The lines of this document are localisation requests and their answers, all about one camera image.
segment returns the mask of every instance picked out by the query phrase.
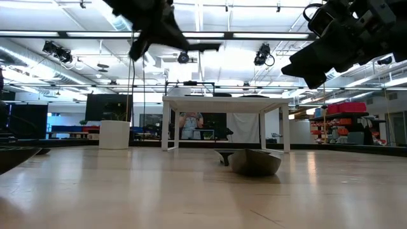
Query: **shelf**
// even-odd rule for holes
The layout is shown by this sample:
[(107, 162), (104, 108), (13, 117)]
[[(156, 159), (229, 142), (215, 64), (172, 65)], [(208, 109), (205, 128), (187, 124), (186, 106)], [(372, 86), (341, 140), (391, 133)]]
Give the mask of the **shelf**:
[[(369, 113), (337, 113), (327, 115), (326, 120), (332, 120), (335, 118), (360, 118), (368, 115)], [(310, 121), (324, 121), (324, 117), (310, 118)]]

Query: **fluorescent light fixture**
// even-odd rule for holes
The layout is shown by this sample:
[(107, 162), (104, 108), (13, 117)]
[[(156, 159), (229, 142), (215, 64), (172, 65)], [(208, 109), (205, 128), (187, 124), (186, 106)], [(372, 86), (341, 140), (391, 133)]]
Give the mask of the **fluorescent light fixture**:
[(407, 83), (407, 77), (389, 81), (389, 82), (385, 83), (384, 86), (393, 87), (393, 86), (400, 85), (403, 83)]
[(403, 91), (403, 90), (407, 90), (407, 88), (386, 88), (386, 90)]
[(223, 32), (184, 32), (187, 38), (223, 38)]
[(371, 94), (371, 92), (367, 92), (367, 93), (363, 93), (363, 94), (360, 94), (360, 95), (353, 96), (352, 99), (358, 99), (358, 98), (367, 96), (367, 95), (369, 95), (369, 94)]
[(382, 90), (381, 88), (345, 88), (345, 90)]
[[(131, 38), (131, 32), (67, 32), (69, 37), (105, 37), (105, 38)], [(140, 36), (139, 32), (134, 33), (134, 37), (138, 38)]]
[(263, 95), (267, 96), (271, 99), (281, 99), (282, 98), (282, 95), (280, 95), (280, 94), (263, 94)]
[(295, 53), (297, 53), (297, 51), (278, 51), (275, 55), (276, 56), (292, 56)]
[(301, 104), (306, 104), (312, 101), (314, 101), (313, 98), (304, 99), (303, 101), (301, 101)]
[(35, 90), (34, 88), (31, 87), (27, 87), (27, 86), (21, 86), (21, 87), (14, 87), (14, 86), (9, 86), (11, 88), (15, 88), (15, 89), (19, 89), (19, 90), (23, 90), (26, 92), (30, 92), (30, 93), (35, 93), (38, 94), (39, 92), (37, 90)]
[(290, 91), (290, 92), (283, 92), (282, 97), (283, 97), (283, 99), (295, 98), (306, 91), (308, 91), (308, 90), (307, 89), (297, 89), (297, 90)]
[(0, 31), (0, 36), (51, 36), (58, 37), (57, 32), (37, 32), (37, 31)]
[(224, 89), (257, 89), (257, 87), (233, 87), (233, 86), (221, 86)]
[(234, 33), (234, 38), (306, 39), (308, 34), (297, 33)]
[(314, 115), (315, 114), (316, 108), (308, 109), (307, 110), (307, 115)]
[(293, 85), (294, 85), (294, 82), (286, 82), (286, 81), (274, 81), (270, 84), (271, 87), (290, 87)]
[(333, 87), (327, 87), (327, 88), (325, 88), (325, 91), (327, 92), (328, 90), (339, 90), (340, 88), (333, 88)]
[(362, 83), (365, 83), (365, 82), (367, 82), (367, 81), (369, 81), (370, 79), (368, 79), (368, 78), (363, 78), (363, 79), (361, 79), (361, 80), (357, 80), (357, 81), (355, 81), (355, 82), (353, 82), (353, 83), (349, 83), (348, 85), (346, 85), (345, 87), (354, 87), (354, 86), (357, 86), (357, 85), (361, 85)]
[(327, 101), (325, 101), (325, 103), (327, 103), (327, 104), (332, 104), (332, 103), (335, 103), (335, 102), (341, 102), (341, 101), (345, 101), (345, 100), (347, 100), (348, 98), (334, 98), (334, 99), (328, 99)]

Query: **cable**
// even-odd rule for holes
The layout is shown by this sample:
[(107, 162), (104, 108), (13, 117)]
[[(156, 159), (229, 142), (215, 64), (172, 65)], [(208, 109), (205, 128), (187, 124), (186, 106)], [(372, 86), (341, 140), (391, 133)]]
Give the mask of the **cable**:
[(387, 108), (387, 119), (389, 121), (389, 128), (390, 128), (390, 143), (392, 143), (392, 137), (394, 139), (394, 143), (396, 143), (396, 138), (394, 136), (394, 129), (392, 126), (392, 121), (390, 119), (390, 111), (389, 111), (389, 98), (387, 97), (387, 88), (386, 88), (386, 84), (384, 83), (384, 97), (386, 98), (386, 108)]
[[(133, 41), (134, 41), (134, 31), (132, 31), (132, 39), (131, 39), (131, 43), (133, 44)], [(126, 113), (128, 112), (128, 98), (130, 97), (130, 71), (131, 71), (131, 67), (132, 67), (132, 59), (130, 59), (130, 61), (129, 61), (129, 63), (128, 63), (128, 81), (127, 81), (127, 85), (128, 85), (128, 87), (127, 87), (127, 103), (126, 103)]]
[(146, 61), (146, 56), (143, 54), (143, 56), (142, 56), (142, 89), (143, 89), (143, 98), (144, 98), (144, 104), (143, 104), (143, 121), (142, 121), (142, 124), (143, 124), (143, 128), (142, 128), (142, 140), (144, 141), (145, 140), (145, 133), (146, 133), (146, 130), (144, 129), (144, 127), (146, 126), (146, 72), (145, 72), (145, 69), (144, 69), (144, 64), (145, 64), (145, 61)]
[[(133, 82), (132, 82), (132, 98), (134, 99), (134, 80), (135, 80), (135, 66), (134, 66), (134, 60), (132, 61), (133, 63)], [(134, 127), (134, 117), (132, 118), (132, 126)]]

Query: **black partition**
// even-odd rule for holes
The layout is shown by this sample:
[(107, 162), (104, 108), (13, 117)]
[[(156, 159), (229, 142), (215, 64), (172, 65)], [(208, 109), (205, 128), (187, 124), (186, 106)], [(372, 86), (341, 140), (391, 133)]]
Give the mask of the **black partition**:
[(45, 139), (48, 105), (11, 104), (8, 127), (19, 139)]

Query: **wall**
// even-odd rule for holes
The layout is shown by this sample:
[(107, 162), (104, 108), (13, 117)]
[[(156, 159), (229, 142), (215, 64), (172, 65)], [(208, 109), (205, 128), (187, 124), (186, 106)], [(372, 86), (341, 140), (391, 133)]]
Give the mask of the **wall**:
[[(387, 113), (397, 113), (407, 111), (407, 92), (397, 92), (397, 99), (388, 101), (384, 95), (373, 97), (373, 104), (367, 105), (367, 112), (371, 115), (378, 115), (379, 119), (386, 120)], [(380, 124), (380, 138), (387, 139), (387, 124)]]
[[(280, 132), (283, 137), (282, 122), (280, 123)], [(315, 144), (314, 137), (311, 135), (311, 124), (309, 121), (290, 120), (290, 144)]]
[(375, 96), (373, 97), (373, 104), (367, 105), (367, 108), (371, 115), (387, 113), (387, 110), (389, 113), (407, 111), (407, 92), (397, 92), (397, 99), (391, 101), (388, 101), (384, 96)]

